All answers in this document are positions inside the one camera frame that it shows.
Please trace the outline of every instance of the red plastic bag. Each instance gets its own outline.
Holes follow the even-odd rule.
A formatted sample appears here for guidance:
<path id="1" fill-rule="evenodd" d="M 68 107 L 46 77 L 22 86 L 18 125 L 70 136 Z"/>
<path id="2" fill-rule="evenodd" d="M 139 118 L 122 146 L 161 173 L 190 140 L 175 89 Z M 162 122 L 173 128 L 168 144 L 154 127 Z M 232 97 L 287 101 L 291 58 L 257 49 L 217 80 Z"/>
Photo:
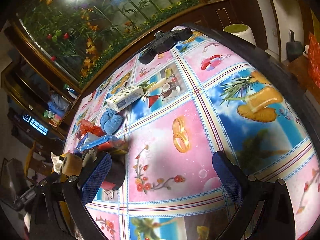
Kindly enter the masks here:
<path id="1" fill-rule="evenodd" d="M 317 42 L 316 37 L 309 33 L 309 68 L 308 74 L 313 82 L 320 88 L 320 44 Z"/>
<path id="2" fill-rule="evenodd" d="M 80 121 L 80 127 L 78 132 L 75 134 L 75 136 L 81 140 L 81 138 L 83 138 L 84 135 L 86 135 L 87 133 L 92 133 L 98 137 L 101 137 L 103 135 L 105 135 L 105 132 L 101 129 L 100 126 L 98 125 L 93 125 L 90 121 L 82 119 Z"/>

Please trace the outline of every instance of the aquarium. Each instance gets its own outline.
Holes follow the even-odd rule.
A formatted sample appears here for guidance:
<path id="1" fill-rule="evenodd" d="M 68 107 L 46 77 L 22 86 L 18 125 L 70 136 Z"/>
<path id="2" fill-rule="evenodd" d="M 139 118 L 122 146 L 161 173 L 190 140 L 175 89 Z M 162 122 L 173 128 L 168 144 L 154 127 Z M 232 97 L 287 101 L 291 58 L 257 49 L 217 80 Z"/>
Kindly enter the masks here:
<path id="1" fill-rule="evenodd" d="M 197 0 L 24 0 L 21 30 L 60 73 L 83 87 L 145 31 Z"/>

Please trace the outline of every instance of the screw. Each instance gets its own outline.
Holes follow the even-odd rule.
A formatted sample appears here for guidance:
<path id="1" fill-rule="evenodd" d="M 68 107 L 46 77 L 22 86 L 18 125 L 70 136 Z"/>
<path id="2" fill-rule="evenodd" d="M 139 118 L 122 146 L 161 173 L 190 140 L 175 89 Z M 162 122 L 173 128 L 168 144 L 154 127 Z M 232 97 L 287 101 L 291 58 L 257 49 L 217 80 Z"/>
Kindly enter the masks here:
<path id="1" fill-rule="evenodd" d="M 45 179 L 40 181 L 40 186 L 41 187 L 46 185 L 46 184 L 47 184 L 47 181 Z"/>
<path id="2" fill-rule="evenodd" d="M 69 177 L 68 181 L 69 182 L 74 182 L 74 181 L 76 181 L 76 179 L 77 179 L 77 176 L 72 175 L 72 176 Z"/>
<path id="3" fill-rule="evenodd" d="M 285 184 L 285 182 L 284 182 L 283 179 L 278 179 L 278 182 L 279 182 L 279 184 L 281 184 L 281 185 Z"/>
<path id="4" fill-rule="evenodd" d="M 249 176 L 248 176 L 248 180 L 250 180 L 250 181 L 255 181 L 255 180 L 256 180 L 256 177 L 253 176 L 253 175 L 249 175 Z"/>

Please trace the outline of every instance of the chair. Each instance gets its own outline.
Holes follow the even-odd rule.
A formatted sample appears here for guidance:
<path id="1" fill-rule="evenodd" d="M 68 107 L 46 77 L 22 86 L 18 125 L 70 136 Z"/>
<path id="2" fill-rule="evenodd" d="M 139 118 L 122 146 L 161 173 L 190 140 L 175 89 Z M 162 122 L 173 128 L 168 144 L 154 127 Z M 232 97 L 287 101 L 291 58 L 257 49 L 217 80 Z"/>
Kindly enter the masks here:
<path id="1" fill-rule="evenodd" d="M 258 181 L 253 175 L 247 177 L 221 151 L 213 154 L 212 166 L 231 200 L 239 205 L 230 223 L 217 240 L 241 239 L 259 201 L 264 201 L 263 208 L 251 236 L 247 239 L 295 239 L 293 209 L 283 179 L 270 183 Z"/>
<path id="2" fill-rule="evenodd" d="M 24 165 L 24 174 L 26 176 L 26 179 L 29 180 L 31 183 L 36 184 L 37 182 L 34 181 L 33 179 L 28 178 L 28 170 L 32 169 L 34 170 L 36 173 L 42 174 L 45 177 L 49 176 L 51 174 L 51 170 L 52 170 L 52 166 L 45 164 L 43 161 L 39 161 L 35 158 L 33 158 L 33 153 L 36 149 L 36 142 L 33 142 L 33 146 L 30 149 L 27 158 L 26 158 L 26 162 Z"/>

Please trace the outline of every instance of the plastic table cover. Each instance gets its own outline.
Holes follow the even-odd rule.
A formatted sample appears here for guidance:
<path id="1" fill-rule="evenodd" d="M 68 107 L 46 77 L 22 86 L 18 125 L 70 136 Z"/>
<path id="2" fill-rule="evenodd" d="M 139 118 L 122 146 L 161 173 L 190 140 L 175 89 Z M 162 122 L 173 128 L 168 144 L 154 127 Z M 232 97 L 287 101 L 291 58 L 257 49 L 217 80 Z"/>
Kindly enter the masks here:
<path id="1" fill-rule="evenodd" d="M 296 239 L 303 236 L 320 214 L 319 161 L 285 98 L 252 65 L 197 31 L 147 65 L 138 58 L 81 101 L 64 148 L 72 152 L 77 145 L 82 118 L 100 125 L 106 98 L 129 85 L 161 82 L 120 112 L 124 122 L 115 135 L 130 141 L 123 186 L 113 193 L 100 189 L 87 204 L 108 239 L 217 237 L 235 212 L 212 167 L 217 150 L 247 175 L 284 179 Z M 257 209 L 245 238 L 258 216 Z"/>

